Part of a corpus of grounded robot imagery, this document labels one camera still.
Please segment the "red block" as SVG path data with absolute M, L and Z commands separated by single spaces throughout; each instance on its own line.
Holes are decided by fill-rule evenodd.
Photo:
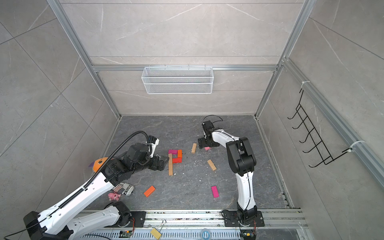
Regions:
M 181 163 L 181 162 L 182 162 L 182 158 L 175 158 L 175 159 L 173 159 L 173 164 Z

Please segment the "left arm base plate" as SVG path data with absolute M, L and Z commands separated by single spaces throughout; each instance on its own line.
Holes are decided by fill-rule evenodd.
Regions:
M 145 211 L 133 211 L 129 217 L 123 216 L 119 218 L 116 224 L 107 226 L 107 228 L 143 228 L 146 215 L 147 212 Z

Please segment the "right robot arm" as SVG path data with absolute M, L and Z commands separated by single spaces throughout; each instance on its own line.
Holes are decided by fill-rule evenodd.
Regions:
M 237 216 L 242 225 L 249 225 L 258 215 L 253 190 L 257 161 L 250 141 L 246 137 L 235 137 L 214 127 L 211 121 L 203 122 L 202 127 L 204 137 L 198 139 L 200 149 L 223 146 L 227 150 L 229 166 L 237 180 Z

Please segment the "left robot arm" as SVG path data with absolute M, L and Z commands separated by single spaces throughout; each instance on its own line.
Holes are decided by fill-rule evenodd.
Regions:
M 94 173 L 87 182 L 52 207 L 40 213 L 32 211 L 24 217 L 25 231 L 30 239 L 72 240 L 128 218 L 129 209 L 118 202 L 80 221 L 75 219 L 102 194 L 120 191 L 123 181 L 134 173 L 145 169 L 164 170 L 167 158 L 155 155 L 159 142 L 144 131 L 129 135 L 109 157 L 95 161 Z

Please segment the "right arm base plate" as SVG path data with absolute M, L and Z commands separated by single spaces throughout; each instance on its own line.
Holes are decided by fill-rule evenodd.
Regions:
M 224 219 L 225 227 L 264 227 L 265 222 L 263 215 L 260 211 L 257 212 L 255 217 L 246 221 L 241 221 L 237 211 L 222 210 L 222 218 Z

